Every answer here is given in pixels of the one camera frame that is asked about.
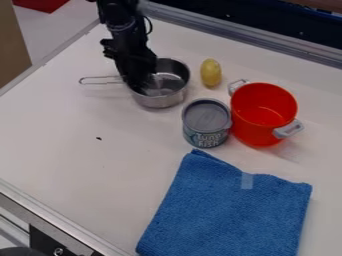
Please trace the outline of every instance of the stainless steel pan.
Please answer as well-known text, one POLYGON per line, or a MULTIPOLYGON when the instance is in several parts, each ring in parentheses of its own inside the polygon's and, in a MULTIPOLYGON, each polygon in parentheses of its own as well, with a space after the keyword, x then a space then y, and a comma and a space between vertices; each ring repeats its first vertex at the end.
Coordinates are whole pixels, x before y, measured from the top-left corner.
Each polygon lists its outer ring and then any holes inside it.
MULTIPOLYGON (((184 101, 190 80, 190 70, 186 64, 169 59, 160 58, 157 61, 157 73, 151 74, 142 81, 139 91, 129 88, 135 101, 149 108, 167 108, 184 101)), ((123 84, 118 76, 112 77, 83 77, 81 85, 123 84)))

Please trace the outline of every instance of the tin can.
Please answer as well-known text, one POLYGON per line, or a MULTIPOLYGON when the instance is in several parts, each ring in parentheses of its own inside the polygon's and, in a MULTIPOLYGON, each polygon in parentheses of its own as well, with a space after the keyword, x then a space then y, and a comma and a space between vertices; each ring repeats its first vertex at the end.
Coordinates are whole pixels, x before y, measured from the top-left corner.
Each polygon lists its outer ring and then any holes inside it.
POLYGON ((183 135, 193 146, 213 148, 224 143, 232 125, 228 107, 215 99, 198 99, 183 109, 183 135))

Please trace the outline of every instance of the lemon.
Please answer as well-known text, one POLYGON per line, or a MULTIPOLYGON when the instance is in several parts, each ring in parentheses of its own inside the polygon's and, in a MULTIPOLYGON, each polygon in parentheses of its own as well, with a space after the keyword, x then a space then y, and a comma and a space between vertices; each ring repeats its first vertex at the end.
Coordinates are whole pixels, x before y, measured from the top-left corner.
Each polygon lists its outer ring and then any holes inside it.
POLYGON ((201 78, 204 85, 214 87, 221 83, 222 70, 220 64, 214 59, 206 59, 201 65, 201 78))

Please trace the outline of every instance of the table surface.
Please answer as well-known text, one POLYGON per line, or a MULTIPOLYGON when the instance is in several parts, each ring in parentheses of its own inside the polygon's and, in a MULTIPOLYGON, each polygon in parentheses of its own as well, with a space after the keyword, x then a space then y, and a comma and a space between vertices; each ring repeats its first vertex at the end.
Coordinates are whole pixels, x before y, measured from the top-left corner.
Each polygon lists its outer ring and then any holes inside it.
MULTIPOLYGON (((255 150, 231 137, 207 150, 246 172, 314 186, 300 256, 340 251, 342 236, 342 72, 254 46, 153 20, 150 46, 192 71, 186 102, 229 102, 226 84, 240 78, 277 83, 299 102, 306 129, 255 150), (224 81, 201 85, 199 66, 218 60, 224 81)), ((116 74, 102 57, 98 26, 0 99, 1 177, 72 221, 134 255, 141 234, 192 147, 182 137, 184 104, 139 107, 123 85, 81 88, 84 76, 116 74)))

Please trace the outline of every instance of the cable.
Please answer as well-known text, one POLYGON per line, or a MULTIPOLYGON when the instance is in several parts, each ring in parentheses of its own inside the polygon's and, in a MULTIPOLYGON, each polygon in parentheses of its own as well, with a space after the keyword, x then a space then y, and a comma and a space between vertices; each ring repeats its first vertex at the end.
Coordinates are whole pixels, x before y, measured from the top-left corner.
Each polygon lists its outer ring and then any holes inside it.
POLYGON ((150 27, 149 31, 147 32, 147 35, 149 35, 149 34, 151 34, 152 31, 153 31, 153 24, 152 24, 152 21, 151 21, 147 16, 143 16, 143 17, 144 17, 144 19, 147 20, 148 25, 149 25, 149 27, 150 27))

